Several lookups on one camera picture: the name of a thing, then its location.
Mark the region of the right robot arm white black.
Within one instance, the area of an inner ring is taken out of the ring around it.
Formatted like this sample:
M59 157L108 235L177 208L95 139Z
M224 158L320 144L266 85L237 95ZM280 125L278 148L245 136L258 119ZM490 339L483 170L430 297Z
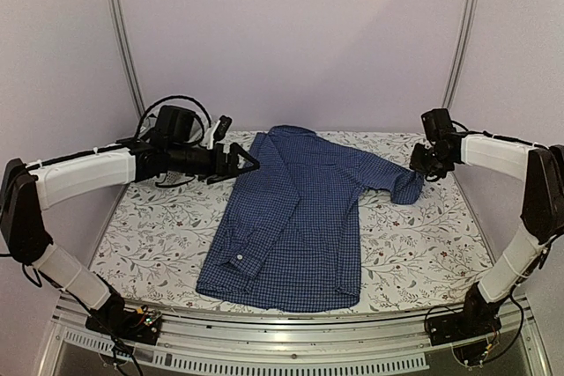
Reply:
M492 199L474 196L482 202L477 210L484 217L501 214L499 224L489 222L486 228L505 230L495 264L469 289L456 319L459 334L474 337L512 290L544 266L553 243L563 235L563 147L469 130L454 122L446 108L427 111L421 120L427 141L413 148L411 169L429 181L443 179L458 167L469 174L484 170L510 185Z

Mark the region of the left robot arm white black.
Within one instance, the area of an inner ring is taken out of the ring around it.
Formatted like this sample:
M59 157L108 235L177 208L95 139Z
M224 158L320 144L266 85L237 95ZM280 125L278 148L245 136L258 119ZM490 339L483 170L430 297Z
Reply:
M12 159L4 170L1 234L7 256L81 302L111 335L124 335L131 326L123 298L53 241L43 211L100 188L147 181L170 172L214 184L260 166L237 143L223 145L231 118L221 116L214 121L204 107L193 111L172 102L167 97L149 107L143 117L155 114L155 123L149 128L139 123L131 137L31 164Z

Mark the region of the blue plaid long sleeve shirt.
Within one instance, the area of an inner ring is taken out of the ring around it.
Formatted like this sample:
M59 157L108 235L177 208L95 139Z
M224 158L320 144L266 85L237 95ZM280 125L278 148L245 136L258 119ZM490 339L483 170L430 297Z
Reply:
M421 174L314 131L256 135L259 168L239 176L197 279L197 293L261 309L317 313L360 301L359 199L411 205Z

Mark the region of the white plastic basket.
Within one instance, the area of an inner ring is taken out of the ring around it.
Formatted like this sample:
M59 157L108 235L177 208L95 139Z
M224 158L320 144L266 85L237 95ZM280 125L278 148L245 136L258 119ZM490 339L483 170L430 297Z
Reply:
M202 121L202 115L198 112L194 112L193 121L190 125L189 134L183 137L185 143L198 144L198 139L204 136L206 131L206 125ZM157 122L157 115L155 113L150 113L148 117L143 120L141 125L141 136L148 136L150 129L152 129ZM187 185L195 179L195 176L190 176L185 173L179 173L176 171L166 171L165 173L158 176L155 180L155 186L157 188L169 189L178 188L183 185Z

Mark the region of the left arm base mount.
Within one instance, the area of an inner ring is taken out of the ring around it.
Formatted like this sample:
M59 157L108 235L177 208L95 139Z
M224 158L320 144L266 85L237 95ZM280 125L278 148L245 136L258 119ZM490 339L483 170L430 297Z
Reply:
M148 306L129 310L121 304L104 305L90 311L85 327L122 340L155 345L162 327L162 313Z

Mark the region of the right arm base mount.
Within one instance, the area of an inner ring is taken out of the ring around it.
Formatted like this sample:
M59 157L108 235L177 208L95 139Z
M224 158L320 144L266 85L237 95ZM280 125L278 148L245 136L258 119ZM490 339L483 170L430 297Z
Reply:
M501 330L501 320L497 316L468 322L462 311L447 306L431 307L425 314L423 325L432 346L497 334Z

